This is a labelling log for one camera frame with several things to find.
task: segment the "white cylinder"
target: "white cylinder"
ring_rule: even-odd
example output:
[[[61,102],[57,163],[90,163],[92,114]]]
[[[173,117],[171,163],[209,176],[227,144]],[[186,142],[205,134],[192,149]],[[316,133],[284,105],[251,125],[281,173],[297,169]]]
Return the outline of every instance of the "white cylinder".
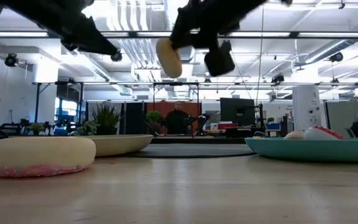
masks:
[[[292,101],[295,131],[306,130],[311,126],[321,126],[318,86],[295,86]]]

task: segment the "white object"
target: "white object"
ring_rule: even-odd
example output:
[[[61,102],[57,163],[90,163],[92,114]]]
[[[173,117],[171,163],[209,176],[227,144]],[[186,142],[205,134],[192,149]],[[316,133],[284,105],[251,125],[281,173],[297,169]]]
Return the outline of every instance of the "white object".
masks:
[[[76,137],[18,137],[0,140],[1,177],[40,177],[78,172],[96,154],[94,142]]]
[[[295,131],[321,126],[318,86],[294,86],[293,107]]]
[[[153,139],[152,135],[85,136],[96,144],[96,156],[115,156],[144,149]]]
[[[305,139],[339,140],[343,139],[343,136],[330,129],[321,126],[313,126],[305,131]]]
[[[292,131],[284,137],[284,139],[304,139],[304,138],[305,138],[304,131]]]

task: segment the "gray rug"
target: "gray rug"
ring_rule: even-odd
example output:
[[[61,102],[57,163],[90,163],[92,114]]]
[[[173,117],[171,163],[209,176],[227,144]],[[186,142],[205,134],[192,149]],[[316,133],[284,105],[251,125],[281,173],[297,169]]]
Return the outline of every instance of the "gray rug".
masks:
[[[213,158],[255,154],[246,144],[151,144],[128,157]]]

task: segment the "red wall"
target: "red wall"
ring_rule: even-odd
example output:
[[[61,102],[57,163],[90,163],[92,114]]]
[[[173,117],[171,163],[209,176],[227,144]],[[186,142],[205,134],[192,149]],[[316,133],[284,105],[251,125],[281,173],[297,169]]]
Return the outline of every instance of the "red wall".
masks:
[[[188,115],[192,116],[192,117],[197,117],[199,115],[199,109],[198,109],[198,105],[201,104],[199,103],[192,103],[192,102],[181,102],[182,107],[183,107],[183,111],[186,112]],[[160,102],[156,102],[155,103],[155,108],[153,106],[153,103],[148,103],[147,104],[147,112],[149,111],[159,111],[161,113],[161,116],[163,118],[165,118],[167,116],[167,114],[171,111],[173,111],[175,109],[175,102],[167,102],[167,101],[160,101]],[[198,127],[198,123],[194,122],[193,123],[193,133],[197,130]]]

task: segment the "green plant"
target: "green plant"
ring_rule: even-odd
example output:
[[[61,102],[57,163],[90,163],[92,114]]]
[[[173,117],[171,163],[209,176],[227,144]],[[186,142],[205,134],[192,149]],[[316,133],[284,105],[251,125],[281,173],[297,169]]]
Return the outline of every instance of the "green plant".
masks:
[[[274,122],[274,118],[267,118],[267,123],[270,124],[270,123],[273,123]]]
[[[98,124],[97,135],[115,134],[117,123],[122,118],[119,112],[115,112],[115,106],[109,106],[106,102],[102,105],[96,105],[96,110],[92,112],[92,116],[96,124]]]
[[[146,115],[148,122],[160,123],[162,121],[161,113],[159,111],[150,111]]]
[[[43,123],[32,123],[30,125],[30,130],[36,132],[45,131],[45,127]]]
[[[91,136],[95,135],[98,130],[98,124],[95,121],[87,121],[74,132],[75,136]]]

